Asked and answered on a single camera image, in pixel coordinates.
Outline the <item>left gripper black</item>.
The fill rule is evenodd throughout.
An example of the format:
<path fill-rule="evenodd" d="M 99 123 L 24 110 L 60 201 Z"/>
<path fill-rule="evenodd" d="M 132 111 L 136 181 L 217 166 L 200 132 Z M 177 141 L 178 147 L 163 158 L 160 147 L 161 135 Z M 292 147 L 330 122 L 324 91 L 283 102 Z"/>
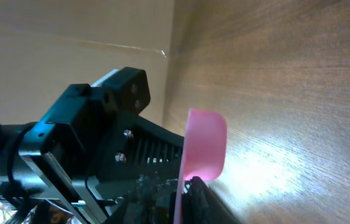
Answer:
<path fill-rule="evenodd" d="M 43 202 L 82 223 L 173 223 L 184 138 L 143 118 L 147 74 L 72 84 L 38 122 L 0 123 L 0 202 L 21 223 Z"/>

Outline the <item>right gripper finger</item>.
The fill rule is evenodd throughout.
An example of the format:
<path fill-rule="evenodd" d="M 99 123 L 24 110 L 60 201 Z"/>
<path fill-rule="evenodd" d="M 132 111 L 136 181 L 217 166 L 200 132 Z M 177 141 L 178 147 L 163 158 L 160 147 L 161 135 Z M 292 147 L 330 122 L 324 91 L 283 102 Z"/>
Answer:
<path fill-rule="evenodd" d="M 197 176 L 178 183 L 171 195 L 170 223 L 239 224 L 224 202 Z"/>

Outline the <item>pink measuring scoop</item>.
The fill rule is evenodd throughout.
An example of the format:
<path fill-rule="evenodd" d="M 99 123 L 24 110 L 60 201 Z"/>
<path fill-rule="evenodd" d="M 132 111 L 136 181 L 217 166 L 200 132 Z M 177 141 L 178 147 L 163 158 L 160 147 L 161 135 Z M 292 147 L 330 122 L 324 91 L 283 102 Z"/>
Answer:
<path fill-rule="evenodd" d="M 222 115 L 208 110 L 189 110 L 175 198 L 174 224 L 183 222 L 185 181 L 194 176 L 203 181 L 217 179 L 224 167 L 226 145 L 227 125 Z"/>

